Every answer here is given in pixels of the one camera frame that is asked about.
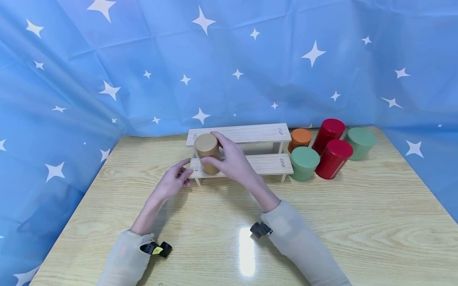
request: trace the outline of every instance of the cylindrical canister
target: cylindrical canister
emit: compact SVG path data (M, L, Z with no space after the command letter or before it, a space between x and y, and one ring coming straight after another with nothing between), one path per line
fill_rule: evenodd
M194 148L199 156L199 159L203 157L212 156L221 161L221 154L219 153L219 143L213 134L205 133L199 135L194 141ZM202 169L207 174L217 174L218 168L211 164L202 163Z
M372 147L377 143L377 137L369 129L354 127L348 130L344 139L353 147L350 160L364 159Z
M334 118L324 120L316 135L315 142L313 142L312 149L321 156L327 143L331 140L339 139L344 131L345 124L342 121Z
M296 181L306 181L310 179L315 171L320 156L310 147L299 146L291 153L291 164L294 174L290 175Z
M348 142L338 139L329 141L315 173L326 180L334 179L352 154L353 148Z
M308 147L312 140L312 133L310 131L298 128L291 132L291 142L288 144L288 152L292 153L293 150L299 146Z

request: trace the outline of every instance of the left hand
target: left hand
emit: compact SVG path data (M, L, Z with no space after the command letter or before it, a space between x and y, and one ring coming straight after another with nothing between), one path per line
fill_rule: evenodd
M189 176L193 170L184 167L189 162L191 162L190 158L184 159L170 167L162 176L152 195L167 200L176 195L181 187L190 187Z

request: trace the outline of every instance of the green canister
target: green canister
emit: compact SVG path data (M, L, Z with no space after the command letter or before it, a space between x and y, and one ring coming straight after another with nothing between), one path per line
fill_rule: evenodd
M343 140L353 147L353 155L350 157L350 160L353 161L364 159L377 143L375 134L369 129L361 127L354 127L348 130Z
M297 147L291 153L291 164L294 174L290 175L296 181L310 179L320 163L320 156L310 147Z

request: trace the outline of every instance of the hand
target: hand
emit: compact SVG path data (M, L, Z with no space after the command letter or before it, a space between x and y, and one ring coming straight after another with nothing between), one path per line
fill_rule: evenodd
M191 159L184 159L170 167L162 176L151 195L167 200L176 195L181 187L191 186L189 176L193 170L184 167L189 162L191 162Z
M232 142L229 138L219 132L210 132L224 149L224 161L219 161L213 157L204 157L202 163L209 163L218 168L228 178L242 184L249 189L251 185L258 181L259 175L253 170L243 153L242 148Z

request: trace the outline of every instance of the canister lid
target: canister lid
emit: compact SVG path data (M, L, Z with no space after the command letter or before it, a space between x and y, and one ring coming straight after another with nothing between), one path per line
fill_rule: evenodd
M210 133L201 134L194 141L194 147L202 152L212 150L217 144L218 140Z
M323 121L321 128L327 133L342 134L345 131L345 124L338 119L328 118Z
M295 144L310 143L312 140L312 133L303 128L294 129L293 132L291 132L291 140Z
M377 143L375 134L366 128L354 127L348 130L348 137L359 145L372 147Z
M328 142L326 149L337 157L348 159L353 155L353 147L347 142L340 139L334 139Z
M320 163L320 156L310 147L297 147L291 153L291 159L304 168L314 168Z

